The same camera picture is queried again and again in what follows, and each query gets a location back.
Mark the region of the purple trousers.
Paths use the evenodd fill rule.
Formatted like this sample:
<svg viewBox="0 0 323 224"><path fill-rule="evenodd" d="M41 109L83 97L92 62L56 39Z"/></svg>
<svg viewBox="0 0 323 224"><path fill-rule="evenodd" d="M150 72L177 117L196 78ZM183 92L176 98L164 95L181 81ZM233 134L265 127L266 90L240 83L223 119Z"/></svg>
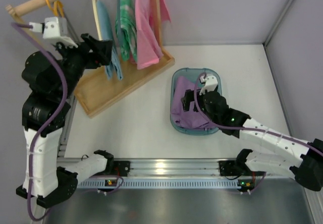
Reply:
<svg viewBox="0 0 323 224"><path fill-rule="evenodd" d="M195 102L190 102L188 111L183 110L181 99L184 97L186 90L194 90L194 83L184 76L179 76L175 84L175 92L171 104L171 119L176 126L188 130L206 130L215 127L208 123L207 120L197 111L194 111Z"/></svg>

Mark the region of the orange plastic hanger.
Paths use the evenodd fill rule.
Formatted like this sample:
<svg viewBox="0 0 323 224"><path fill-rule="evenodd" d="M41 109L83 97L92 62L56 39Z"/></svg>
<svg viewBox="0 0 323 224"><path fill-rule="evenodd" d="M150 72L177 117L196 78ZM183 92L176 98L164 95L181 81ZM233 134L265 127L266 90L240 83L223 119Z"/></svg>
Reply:
<svg viewBox="0 0 323 224"><path fill-rule="evenodd" d="M65 17L64 7L60 0L50 2L49 0L45 0L47 7L52 11L55 17Z"/></svg>

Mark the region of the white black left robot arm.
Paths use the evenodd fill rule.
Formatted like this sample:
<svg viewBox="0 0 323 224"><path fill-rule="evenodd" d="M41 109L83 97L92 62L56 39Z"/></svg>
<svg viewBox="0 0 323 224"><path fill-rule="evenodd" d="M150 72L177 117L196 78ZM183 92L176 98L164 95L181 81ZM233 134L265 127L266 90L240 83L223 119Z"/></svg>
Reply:
<svg viewBox="0 0 323 224"><path fill-rule="evenodd" d="M51 208L68 200L77 185L96 174L109 174L112 154L97 150L87 159L68 167L57 166L58 146L71 106L67 99L74 92L86 69L107 66L111 62L113 42L96 40L82 34L75 46L55 45L62 56L37 51L25 63L22 78L31 94L22 107L22 125L27 145L26 179L17 195L36 197L37 205Z"/></svg>

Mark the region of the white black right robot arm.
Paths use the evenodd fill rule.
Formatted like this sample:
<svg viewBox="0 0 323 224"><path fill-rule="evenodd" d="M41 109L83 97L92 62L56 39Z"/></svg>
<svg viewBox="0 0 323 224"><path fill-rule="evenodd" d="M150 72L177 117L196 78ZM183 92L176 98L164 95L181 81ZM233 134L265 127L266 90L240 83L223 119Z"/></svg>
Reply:
<svg viewBox="0 0 323 224"><path fill-rule="evenodd" d="M184 111L194 104L194 111L224 134L253 142L270 151L265 154L242 149L235 159L239 171L281 175L311 191L322 189L322 140L300 140L268 128L250 115L229 107L217 91L201 94L186 90L181 104Z"/></svg>

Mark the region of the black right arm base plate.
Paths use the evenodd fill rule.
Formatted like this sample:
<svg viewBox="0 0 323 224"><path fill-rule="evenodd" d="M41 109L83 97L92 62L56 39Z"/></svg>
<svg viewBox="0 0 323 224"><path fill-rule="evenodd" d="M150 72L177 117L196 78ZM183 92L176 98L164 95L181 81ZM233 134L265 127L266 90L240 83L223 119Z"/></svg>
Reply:
<svg viewBox="0 0 323 224"><path fill-rule="evenodd" d="M220 176L229 177L229 179L237 179L239 177L256 177L262 176L264 172L252 171L244 163L239 163L236 160L221 160L219 161Z"/></svg>

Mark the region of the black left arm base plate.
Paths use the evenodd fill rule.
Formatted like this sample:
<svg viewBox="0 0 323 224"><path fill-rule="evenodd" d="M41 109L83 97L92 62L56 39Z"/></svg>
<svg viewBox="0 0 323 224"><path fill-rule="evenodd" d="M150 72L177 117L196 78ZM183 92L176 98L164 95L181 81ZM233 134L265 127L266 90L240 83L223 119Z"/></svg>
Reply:
<svg viewBox="0 0 323 224"><path fill-rule="evenodd" d="M128 173L130 172L130 165L131 165L130 161L115 160L111 170L111 175L127 177Z"/></svg>

